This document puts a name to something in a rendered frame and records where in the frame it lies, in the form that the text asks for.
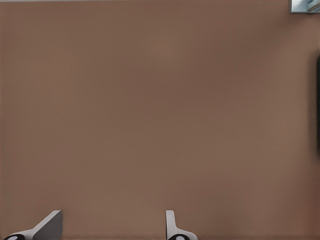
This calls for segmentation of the silver frame post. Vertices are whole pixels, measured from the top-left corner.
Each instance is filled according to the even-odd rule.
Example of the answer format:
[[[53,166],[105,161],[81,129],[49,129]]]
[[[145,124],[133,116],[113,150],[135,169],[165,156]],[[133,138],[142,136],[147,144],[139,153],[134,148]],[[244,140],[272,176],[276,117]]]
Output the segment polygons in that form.
[[[320,14],[320,0],[289,0],[291,14]]]

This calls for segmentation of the black object at table edge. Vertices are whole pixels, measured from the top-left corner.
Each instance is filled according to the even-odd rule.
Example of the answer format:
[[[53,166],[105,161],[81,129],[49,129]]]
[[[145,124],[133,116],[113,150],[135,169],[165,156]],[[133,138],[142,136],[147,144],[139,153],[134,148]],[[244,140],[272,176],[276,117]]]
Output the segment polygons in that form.
[[[320,56],[317,58],[316,93],[317,93],[317,153],[320,156]]]

